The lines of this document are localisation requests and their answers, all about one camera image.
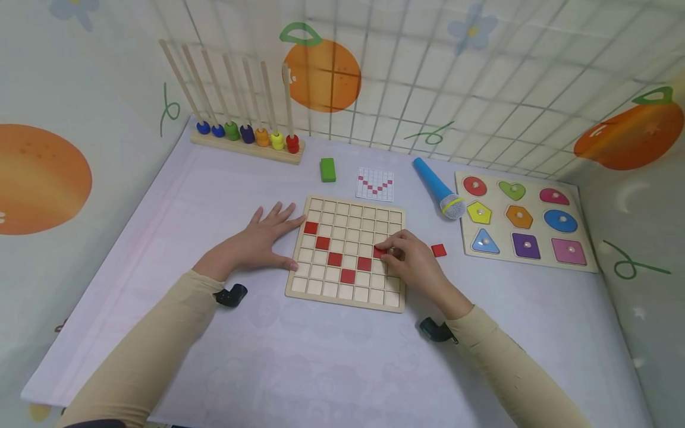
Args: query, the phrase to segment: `red square tile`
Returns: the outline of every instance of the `red square tile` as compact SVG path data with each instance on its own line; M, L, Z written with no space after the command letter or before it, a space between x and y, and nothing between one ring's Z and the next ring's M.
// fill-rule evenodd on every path
M316 238L316 247L320 250L328 250L330 244L331 238L324 238L323 236Z
M340 282L344 282L346 284L354 284L355 275L356 272L354 270L343 269L340 273Z
M338 253L328 253L328 264L340 267L343 265L343 255Z
M387 253L385 250L379 250L376 247L373 247L373 258L375 259L380 259L383 254Z
M357 269L371 272L371 259L366 257L359 257L357 259Z
M304 224L304 233L310 235L316 235L316 231L319 230L319 224L308 221Z
M447 252L445 251L445 246L442 244L437 244L433 245L430 247L431 250L433 250L433 255L436 257L442 257L444 255L447 255Z

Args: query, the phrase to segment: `flower print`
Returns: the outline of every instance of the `flower print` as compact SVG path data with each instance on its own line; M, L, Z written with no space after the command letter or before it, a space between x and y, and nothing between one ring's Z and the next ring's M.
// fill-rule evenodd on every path
M468 46L478 51L488 46L490 33L499 21L495 15L482 16L482 12L482 3L473 4L469 8L465 21L452 21L447 25L447 32L459 40L454 48L455 55L461 55Z
M94 12L100 6L100 0L53 0L50 13L57 19L66 21L76 16L87 32L92 31L88 12Z

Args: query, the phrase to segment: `purple parallelogram piece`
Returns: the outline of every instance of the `purple parallelogram piece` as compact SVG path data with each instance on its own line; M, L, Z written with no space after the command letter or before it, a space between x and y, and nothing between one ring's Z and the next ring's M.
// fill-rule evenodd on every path
M514 241L514 252L517 256L526 259L540 259L540 247L538 247L538 240L535 239L535 236L512 234L512 241Z

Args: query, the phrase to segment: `hand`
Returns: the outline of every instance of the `hand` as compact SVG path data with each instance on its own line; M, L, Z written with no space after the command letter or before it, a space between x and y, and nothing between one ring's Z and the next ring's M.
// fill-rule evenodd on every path
M447 319L461 318L473 309L473 304L449 282L433 251L410 231L401 230L376 248L387 250L381 261L395 269L407 285L431 299Z
M192 269L219 282L224 282L235 269L278 267L297 270L297 263L289 257L274 254L273 243L281 236L298 228L306 216L288 220L295 204L281 212L276 203L269 215L261 220L264 208L259 207L245 230L209 250Z

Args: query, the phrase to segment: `toy microphone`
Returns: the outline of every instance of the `toy microphone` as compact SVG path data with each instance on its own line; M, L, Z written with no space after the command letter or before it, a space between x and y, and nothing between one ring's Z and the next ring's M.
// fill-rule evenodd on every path
M428 186L428 190L430 190L435 201L440 205L440 211L445 217L456 220L466 213L464 199L452 192L423 159L416 158L412 163L423 182Z

